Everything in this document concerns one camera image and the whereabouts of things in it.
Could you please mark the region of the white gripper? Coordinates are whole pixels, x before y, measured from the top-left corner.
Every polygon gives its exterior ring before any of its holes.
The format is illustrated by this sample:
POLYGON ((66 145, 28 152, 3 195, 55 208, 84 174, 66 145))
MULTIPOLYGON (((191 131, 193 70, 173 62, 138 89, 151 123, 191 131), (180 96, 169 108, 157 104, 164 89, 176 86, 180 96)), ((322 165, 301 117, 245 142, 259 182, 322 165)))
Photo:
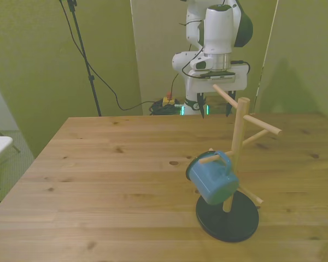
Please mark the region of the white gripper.
MULTIPOLYGON (((248 65, 235 64, 227 71, 212 72, 208 70, 190 70, 188 76, 185 75, 185 88, 188 93, 197 93, 198 110, 204 118, 204 106, 206 98, 204 93, 215 92, 213 85, 218 85, 234 101, 236 100, 236 91, 245 90, 247 87, 248 65)), ((232 111, 233 106, 226 104, 226 117, 232 111)))

